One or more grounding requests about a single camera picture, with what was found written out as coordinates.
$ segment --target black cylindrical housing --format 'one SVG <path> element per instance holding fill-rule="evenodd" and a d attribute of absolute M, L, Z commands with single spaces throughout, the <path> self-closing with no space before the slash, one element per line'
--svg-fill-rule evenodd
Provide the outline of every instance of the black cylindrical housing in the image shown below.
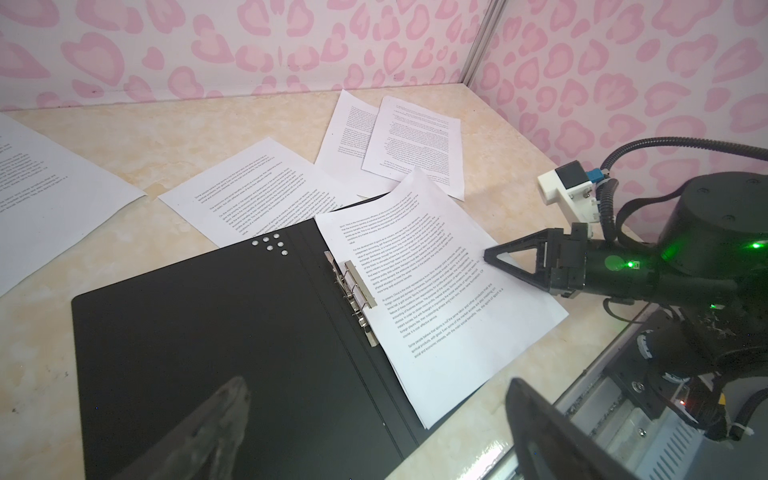
<path fill-rule="evenodd" d="M 691 276 L 729 279 L 765 266 L 768 176 L 723 172 L 694 178 L 661 232 L 658 248 L 668 265 Z"/>

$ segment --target marble tabletop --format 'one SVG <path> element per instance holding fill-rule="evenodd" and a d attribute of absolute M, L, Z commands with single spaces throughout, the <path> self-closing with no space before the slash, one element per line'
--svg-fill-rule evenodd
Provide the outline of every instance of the marble tabletop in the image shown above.
<path fill-rule="evenodd" d="M 354 91 L 392 95 L 462 120 L 465 201 L 499 243 L 569 228 L 535 178 L 554 164 L 462 84 Z M 0 478 L 84 477 L 70 301 L 216 248 L 157 196 L 272 137 L 314 161 L 338 92 L 17 111 L 15 120 L 147 193 L 0 297 Z M 523 265 L 532 265 L 524 257 Z M 550 401 L 624 328 L 601 298 L 558 299 L 558 327 L 480 388 L 390 478 L 481 478 L 512 444 L 504 396 L 514 376 Z M 618 307 L 632 316 L 640 306 Z"/>

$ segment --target black folder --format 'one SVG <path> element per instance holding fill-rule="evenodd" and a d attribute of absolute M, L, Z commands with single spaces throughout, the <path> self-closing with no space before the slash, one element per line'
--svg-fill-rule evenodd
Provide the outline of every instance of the black folder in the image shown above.
<path fill-rule="evenodd" d="M 383 478 L 439 427 L 370 346 L 315 221 L 255 240 L 72 300 L 88 479 Z"/>

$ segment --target metal clip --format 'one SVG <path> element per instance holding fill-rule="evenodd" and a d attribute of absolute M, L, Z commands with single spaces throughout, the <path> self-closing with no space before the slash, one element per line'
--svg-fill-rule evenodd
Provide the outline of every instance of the metal clip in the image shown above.
<path fill-rule="evenodd" d="M 336 261 L 333 259 L 333 255 L 326 251 L 326 259 L 328 260 L 328 263 L 331 264 L 331 268 L 333 269 L 333 275 L 336 278 L 336 282 L 341 286 L 342 292 L 344 293 L 344 297 L 349 302 L 349 306 L 352 307 L 353 314 L 355 318 L 357 319 L 357 323 L 360 325 L 360 328 L 362 328 L 362 331 L 366 334 L 366 337 L 368 338 L 368 343 L 371 346 L 378 346 L 379 340 L 376 338 L 376 334 L 371 329 L 371 326 L 368 324 L 368 320 L 366 319 L 365 314 L 362 312 L 363 307 L 369 306 L 373 308 L 376 306 L 376 301 L 373 299 L 373 296 L 371 295 L 370 291 L 368 290 L 368 287 L 364 284 L 362 279 L 360 278 L 359 273 L 357 272 L 357 269 L 352 264 L 351 261 L 348 261 L 345 263 L 345 266 L 347 267 L 346 272 L 342 275 L 341 272 L 339 272 L 339 268 L 336 266 Z M 352 277 L 352 287 L 350 288 L 350 283 L 347 281 L 346 276 L 349 274 Z M 363 303 L 362 306 L 360 306 L 357 296 L 355 295 L 355 288 L 358 289 L 358 294 L 362 297 Z"/>

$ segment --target wall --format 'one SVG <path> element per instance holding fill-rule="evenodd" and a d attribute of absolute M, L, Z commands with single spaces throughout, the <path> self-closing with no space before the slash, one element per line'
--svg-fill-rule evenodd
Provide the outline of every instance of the wall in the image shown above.
<path fill-rule="evenodd" d="M 556 164 L 598 167 L 642 137 L 768 147 L 767 55 L 767 0 L 511 0 L 471 87 Z M 768 163 L 667 147 L 611 173 L 620 206 L 722 170 L 768 174 Z M 628 224 L 652 241 L 673 205 Z"/>
<path fill-rule="evenodd" d="M 0 109 L 456 82 L 488 0 L 0 0 Z"/>

